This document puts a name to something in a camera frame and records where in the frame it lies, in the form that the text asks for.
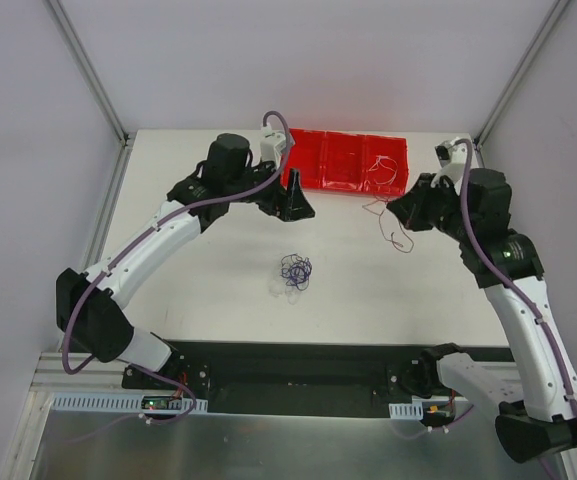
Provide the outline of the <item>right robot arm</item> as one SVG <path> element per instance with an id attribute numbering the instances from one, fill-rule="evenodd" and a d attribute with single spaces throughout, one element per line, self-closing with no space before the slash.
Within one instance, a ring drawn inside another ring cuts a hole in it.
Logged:
<path id="1" fill-rule="evenodd" d="M 502 173 L 484 168 L 463 185 L 465 201 L 450 178 L 424 173 L 387 209 L 410 231 L 437 229 L 457 241 L 502 324 L 520 384 L 501 381 L 448 343 L 423 350 L 402 385 L 422 398 L 445 389 L 461 394 L 493 423 L 517 463 L 577 448 L 577 375 L 549 315 L 536 248 L 509 226 L 512 189 Z"/>

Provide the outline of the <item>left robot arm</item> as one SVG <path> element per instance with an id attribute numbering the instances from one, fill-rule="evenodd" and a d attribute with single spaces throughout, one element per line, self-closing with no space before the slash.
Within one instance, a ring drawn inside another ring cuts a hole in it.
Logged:
<path id="1" fill-rule="evenodd" d="M 92 359 L 138 366 L 156 388 L 172 387 L 179 377 L 178 355 L 164 340 L 133 326 L 124 310 L 140 286 L 178 249 L 195 240 L 223 217 L 233 203 L 251 203 L 282 222 L 314 217 L 299 173 L 286 170 L 294 141 L 289 134 L 265 127 L 261 159 L 252 161 L 249 141 L 223 133 L 207 157 L 177 182 L 148 222 L 117 252 L 78 273 L 64 270 L 56 281 L 56 323 L 64 333 L 62 364 L 76 345 Z"/>

